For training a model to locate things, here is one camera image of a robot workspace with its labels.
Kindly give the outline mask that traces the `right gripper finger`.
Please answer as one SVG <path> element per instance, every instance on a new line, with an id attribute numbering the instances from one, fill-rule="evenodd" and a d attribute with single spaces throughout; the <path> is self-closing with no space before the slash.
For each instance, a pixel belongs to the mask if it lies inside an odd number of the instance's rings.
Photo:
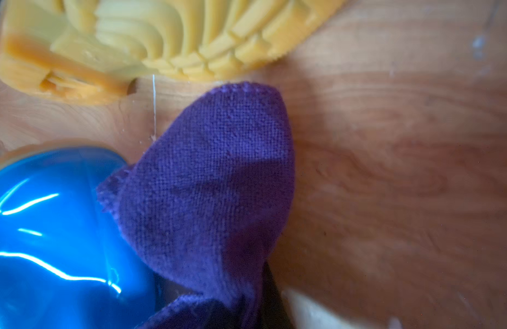
<path id="1" fill-rule="evenodd" d="M 285 311 L 281 294 L 268 263 L 263 268 L 263 294 L 259 311 L 259 328 L 294 329 Z"/>

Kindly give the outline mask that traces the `purple cloth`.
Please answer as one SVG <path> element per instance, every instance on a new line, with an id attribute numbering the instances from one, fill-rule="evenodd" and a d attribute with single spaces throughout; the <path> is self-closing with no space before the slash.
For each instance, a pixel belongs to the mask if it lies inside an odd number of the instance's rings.
<path id="1" fill-rule="evenodd" d="M 295 152 L 272 86 L 241 82 L 194 101 L 135 164 L 97 187 L 122 237 L 188 289 L 143 328 L 259 328 L 263 268 L 289 218 Z"/>

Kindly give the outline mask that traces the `bright blue rubber boot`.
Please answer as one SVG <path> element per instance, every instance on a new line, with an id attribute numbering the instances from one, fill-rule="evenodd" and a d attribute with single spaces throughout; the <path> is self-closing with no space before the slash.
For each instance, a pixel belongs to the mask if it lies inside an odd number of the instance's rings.
<path id="1" fill-rule="evenodd" d="M 157 282 L 97 201 L 126 165 L 92 145 L 0 156 L 0 328 L 136 328 Z"/>

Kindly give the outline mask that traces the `teal boot with yellow sole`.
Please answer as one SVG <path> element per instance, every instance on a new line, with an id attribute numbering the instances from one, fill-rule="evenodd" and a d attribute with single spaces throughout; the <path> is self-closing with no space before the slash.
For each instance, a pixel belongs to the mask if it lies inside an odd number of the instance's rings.
<path id="1" fill-rule="evenodd" d="M 0 1 L 0 80 L 104 105 L 134 80 L 226 81 L 285 56 L 341 1 Z"/>

